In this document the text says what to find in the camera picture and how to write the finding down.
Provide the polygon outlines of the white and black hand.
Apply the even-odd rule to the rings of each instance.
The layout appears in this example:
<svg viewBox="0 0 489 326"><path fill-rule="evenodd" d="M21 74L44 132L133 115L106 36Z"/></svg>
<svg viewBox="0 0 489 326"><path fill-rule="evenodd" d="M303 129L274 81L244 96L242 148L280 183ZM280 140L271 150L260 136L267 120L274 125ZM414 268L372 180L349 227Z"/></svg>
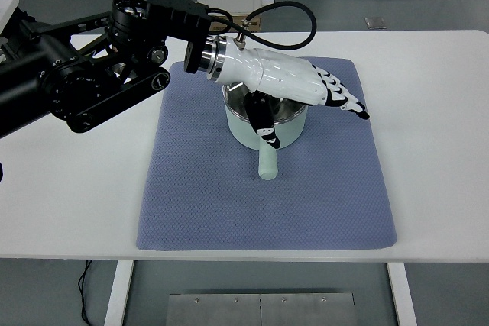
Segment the white and black hand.
<svg viewBox="0 0 489 326"><path fill-rule="evenodd" d="M324 105L355 113L367 120L365 106L340 79L308 60L262 49L241 49L230 37L217 37L208 65L201 66L207 79L220 85L243 83L248 89L244 108L253 131L274 149L280 139L274 127L272 98L302 105Z"/></svg>

